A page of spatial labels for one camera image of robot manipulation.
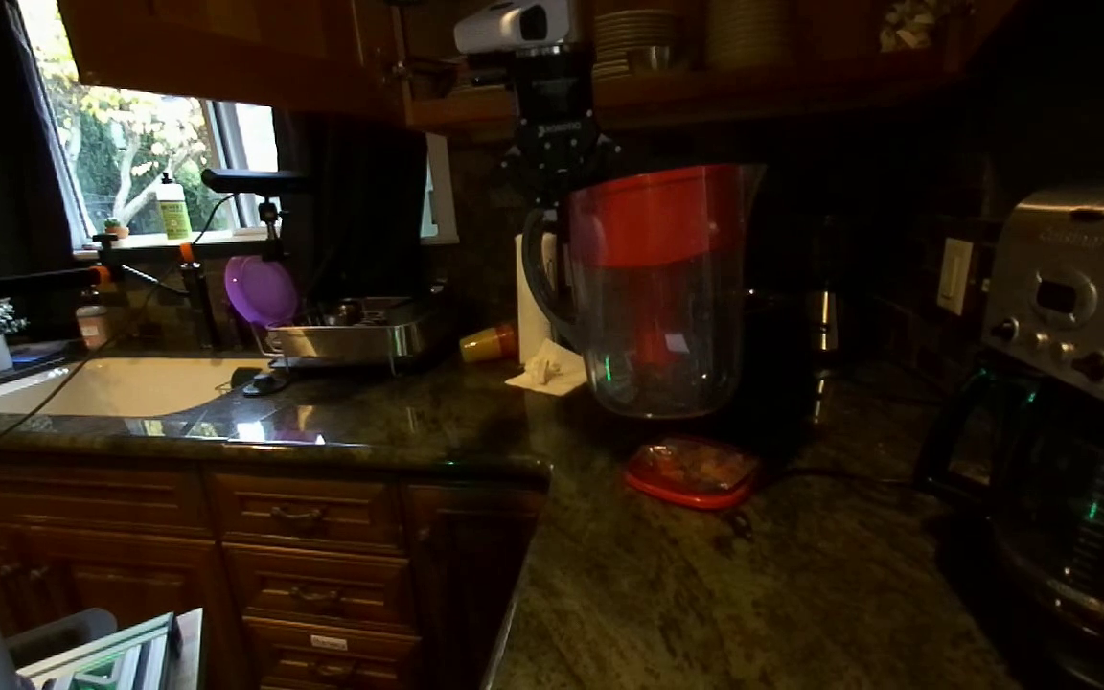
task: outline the coffee maker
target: coffee maker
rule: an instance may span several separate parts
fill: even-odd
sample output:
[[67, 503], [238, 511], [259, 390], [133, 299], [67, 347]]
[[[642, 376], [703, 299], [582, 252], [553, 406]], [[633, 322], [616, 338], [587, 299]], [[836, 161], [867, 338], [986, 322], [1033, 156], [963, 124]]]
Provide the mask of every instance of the coffee maker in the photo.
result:
[[[1027, 194], [998, 243], [986, 360], [929, 432], [921, 485], [969, 511], [1042, 668], [1104, 687], [1104, 184]], [[992, 414], [986, 469], [959, 461]]]

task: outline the purple object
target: purple object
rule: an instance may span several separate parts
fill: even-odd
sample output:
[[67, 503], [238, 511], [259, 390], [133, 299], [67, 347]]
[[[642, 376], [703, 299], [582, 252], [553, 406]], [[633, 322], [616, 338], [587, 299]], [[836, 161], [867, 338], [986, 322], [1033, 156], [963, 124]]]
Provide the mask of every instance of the purple object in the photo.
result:
[[279, 261], [231, 255], [222, 287], [234, 309], [255, 324], [289, 324], [297, 319], [297, 281]]

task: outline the cabinet drawer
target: cabinet drawer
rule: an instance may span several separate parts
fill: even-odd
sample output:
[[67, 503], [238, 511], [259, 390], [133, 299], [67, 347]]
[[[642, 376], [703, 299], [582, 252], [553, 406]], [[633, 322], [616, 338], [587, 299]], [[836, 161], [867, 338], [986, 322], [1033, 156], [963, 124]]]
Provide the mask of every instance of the cabinet drawer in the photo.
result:
[[211, 494], [231, 542], [402, 552], [402, 503], [393, 483], [211, 476]]
[[417, 637], [245, 616], [259, 687], [402, 690], [417, 687]]
[[0, 520], [211, 533], [201, 476], [0, 461]]
[[228, 562], [245, 613], [413, 630], [411, 562], [402, 556], [228, 545]]

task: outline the green granite countertop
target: green granite countertop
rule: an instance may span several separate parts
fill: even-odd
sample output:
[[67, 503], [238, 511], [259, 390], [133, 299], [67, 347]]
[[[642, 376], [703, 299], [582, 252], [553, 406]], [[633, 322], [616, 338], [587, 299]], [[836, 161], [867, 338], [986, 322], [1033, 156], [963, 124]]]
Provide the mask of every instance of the green granite countertop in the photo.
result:
[[735, 517], [622, 483], [627, 455], [661, 430], [508, 376], [515, 365], [453, 360], [303, 376], [274, 400], [151, 422], [0, 416], [0, 453], [549, 476], [499, 690], [1018, 687], [932, 562], [938, 507], [905, 483], [932, 400], [892, 367], [841, 381], [791, 476]]

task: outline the kitchen sink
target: kitchen sink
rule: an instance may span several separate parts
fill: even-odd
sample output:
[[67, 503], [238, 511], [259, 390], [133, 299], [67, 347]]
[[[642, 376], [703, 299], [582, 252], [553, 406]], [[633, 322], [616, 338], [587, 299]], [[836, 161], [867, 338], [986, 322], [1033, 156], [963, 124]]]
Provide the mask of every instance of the kitchen sink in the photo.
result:
[[0, 383], [0, 414], [167, 416], [234, 390], [259, 355], [91, 355]]

